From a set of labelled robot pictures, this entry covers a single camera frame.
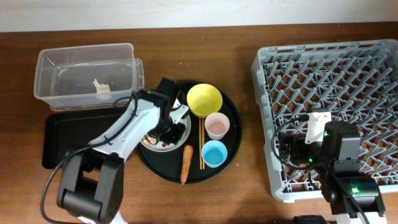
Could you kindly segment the orange carrot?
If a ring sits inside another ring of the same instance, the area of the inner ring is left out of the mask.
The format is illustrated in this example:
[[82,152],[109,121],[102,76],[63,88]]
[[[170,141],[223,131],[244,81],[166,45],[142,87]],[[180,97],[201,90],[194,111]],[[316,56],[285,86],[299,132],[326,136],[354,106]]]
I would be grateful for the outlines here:
[[192,156],[193,156],[193,147],[191,145],[186,145],[183,149],[182,170],[180,176],[181,184],[185,184],[187,181]]

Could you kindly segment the pink cup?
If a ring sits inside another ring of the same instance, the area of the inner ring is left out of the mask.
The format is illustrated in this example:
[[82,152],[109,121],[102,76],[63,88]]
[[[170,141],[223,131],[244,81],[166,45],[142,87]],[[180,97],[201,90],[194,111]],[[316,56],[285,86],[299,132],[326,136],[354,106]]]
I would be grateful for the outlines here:
[[213,140],[220,140],[225,136],[230,127],[229,118],[223,113],[212,113],[205,119],[205,129]]

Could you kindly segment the yellow bowl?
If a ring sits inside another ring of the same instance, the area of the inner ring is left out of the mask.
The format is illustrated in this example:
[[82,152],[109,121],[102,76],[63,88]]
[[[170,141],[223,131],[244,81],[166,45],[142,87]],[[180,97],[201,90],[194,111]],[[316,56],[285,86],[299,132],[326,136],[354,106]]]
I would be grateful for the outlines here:
[[187,104],[195,116],[206,118],[221,109],[223,97],[221,92],[213,85],[201,83],[189,89]]

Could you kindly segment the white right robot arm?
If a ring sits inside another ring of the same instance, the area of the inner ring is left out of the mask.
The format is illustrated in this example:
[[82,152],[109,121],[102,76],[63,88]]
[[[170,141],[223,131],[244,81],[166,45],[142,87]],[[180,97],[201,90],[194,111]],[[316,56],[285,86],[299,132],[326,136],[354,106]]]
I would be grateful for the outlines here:
[[361,172],[361,136],[356,125],[329,121],[320,129],[321,140],[309,143],[302,134],[277,131],[279,160],[293,170],[315,171],[323,198],[337,223],[386,223],[386,208],[378,183]]

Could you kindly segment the blue cup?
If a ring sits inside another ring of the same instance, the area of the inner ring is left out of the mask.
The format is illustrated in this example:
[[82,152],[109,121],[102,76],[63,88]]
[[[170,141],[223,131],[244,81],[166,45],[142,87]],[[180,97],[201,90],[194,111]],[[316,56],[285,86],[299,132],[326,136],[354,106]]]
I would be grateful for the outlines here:
[[203,146],[202,158],[208,167],[219,167],[226,161],[227,156],[227,148],[221,141],[208,141]]

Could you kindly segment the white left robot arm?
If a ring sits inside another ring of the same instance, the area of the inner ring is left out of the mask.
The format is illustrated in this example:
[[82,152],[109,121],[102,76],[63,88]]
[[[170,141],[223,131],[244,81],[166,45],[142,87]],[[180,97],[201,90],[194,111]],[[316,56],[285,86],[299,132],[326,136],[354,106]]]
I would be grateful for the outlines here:
[[186,115],[184,99],[178,87],[133,92],[124,113],[110,128],[67,155],[54,168],[40,199],[43,218],[55,223],[43,206],[50,184],[60,170],[58,207],[83,223],[124,223],[119,208],[124,193],[125,162],[147,133],[155,131],[155,138],[160,139]]

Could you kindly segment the white tissue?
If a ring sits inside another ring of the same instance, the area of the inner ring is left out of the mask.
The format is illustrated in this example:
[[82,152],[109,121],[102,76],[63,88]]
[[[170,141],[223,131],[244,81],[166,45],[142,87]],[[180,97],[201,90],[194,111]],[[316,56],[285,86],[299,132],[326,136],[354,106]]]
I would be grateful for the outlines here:
[[94,79],[93,84],[96,88],[96,98],[99,100],[108,100],[111,98],[111,90],[109,85],[107,84],[102,84],[97,81],[97,79]]

